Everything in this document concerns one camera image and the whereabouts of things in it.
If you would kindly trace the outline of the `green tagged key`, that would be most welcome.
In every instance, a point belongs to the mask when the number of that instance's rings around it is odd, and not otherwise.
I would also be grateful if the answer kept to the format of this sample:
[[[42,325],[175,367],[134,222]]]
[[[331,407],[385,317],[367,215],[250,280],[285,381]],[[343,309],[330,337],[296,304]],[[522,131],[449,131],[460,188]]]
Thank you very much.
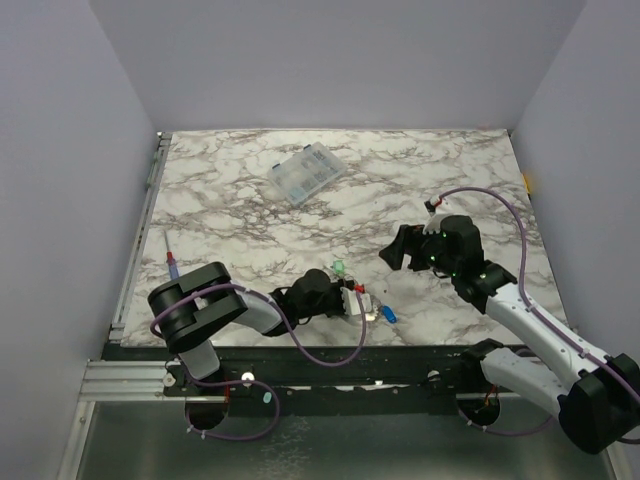
[[[332,263],[332,270],[338,277],[344,277],[346,273],[345,264],[342,260],[334,260]]]

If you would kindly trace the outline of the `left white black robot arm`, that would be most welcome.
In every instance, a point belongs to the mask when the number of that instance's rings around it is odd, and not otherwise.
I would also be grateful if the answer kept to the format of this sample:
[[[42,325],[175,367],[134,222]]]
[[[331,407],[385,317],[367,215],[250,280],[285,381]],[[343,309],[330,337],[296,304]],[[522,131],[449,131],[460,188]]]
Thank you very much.
[[[353,281],[333,281],[311,269],[292,285],[260,298],[241,290],[221,262],[213,262],[155,288],[147,302],[151,327],[186,366],[186,382],[206,395],[220,385],[221,364],[211,337],[230,323],[277,337],[304,320],[361,313]]]

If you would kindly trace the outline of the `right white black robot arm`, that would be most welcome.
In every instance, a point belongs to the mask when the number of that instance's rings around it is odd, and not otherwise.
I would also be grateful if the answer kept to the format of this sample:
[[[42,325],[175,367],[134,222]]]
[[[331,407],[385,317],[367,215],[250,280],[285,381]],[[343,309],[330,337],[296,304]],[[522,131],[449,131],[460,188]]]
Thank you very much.
[[[612,357],[555,318],[543,320],[504,267],[485,258],[470,217],[436,215],[429,225],[399,227],[379,253],[393,270],[431,269],[450,278],[465,302],[514,333],[538,357],[522,358],[487,340],[459,367],[461,383],[481,391],[502,386],[555,418],[582,451],[596,454],[639,425],[639,367],[626,354]]]

